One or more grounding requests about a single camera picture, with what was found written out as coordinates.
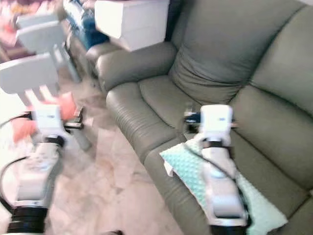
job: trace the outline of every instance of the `tiled floor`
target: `tiled floor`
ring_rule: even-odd
[[[121,229],[126,235],[181,235],[145,168],[110,117],[105,97],[90,83],[85,77],[81,84],[74,84],[67,71],[60,73],[61,92],[72,91],[76,102],[86,106],[85,132],[93,147],[87,153],[76,145],[65,151],[46,234],[101,235]],[[0,94],[0,106],[4,98]],[[0,166],[18,152],[29,151],[26,143],[20,145],[9,150],[2,145]],[[5,177],[10,198],[16,192],[17,172],[18,167],[13,167]],[[0,234],[8,220],[8,212],[0,206]]]

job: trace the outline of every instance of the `gray leather sofa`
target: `gray leather sofa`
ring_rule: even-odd
[[[239,170],[289,220],[271,234],[313,234],[312,39],[313,7],[295,0],[186,0],[170,42],[96,61],[109,110],[186,235],[209,227],[159,155],[180,142],[186,102],[233,107]]]

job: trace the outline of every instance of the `pink object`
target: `pink object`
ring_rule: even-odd
[[[76,104],[71,92],[65,93],[60,97],[52,97],[46,100],[44,104],[59,104],[61,108],[62,120],[69,120],[74,118]],[[13,141],[17,143],[28,135],[36,132],[36,122],[26,118],[17,118],[11,121],[13,127]]]

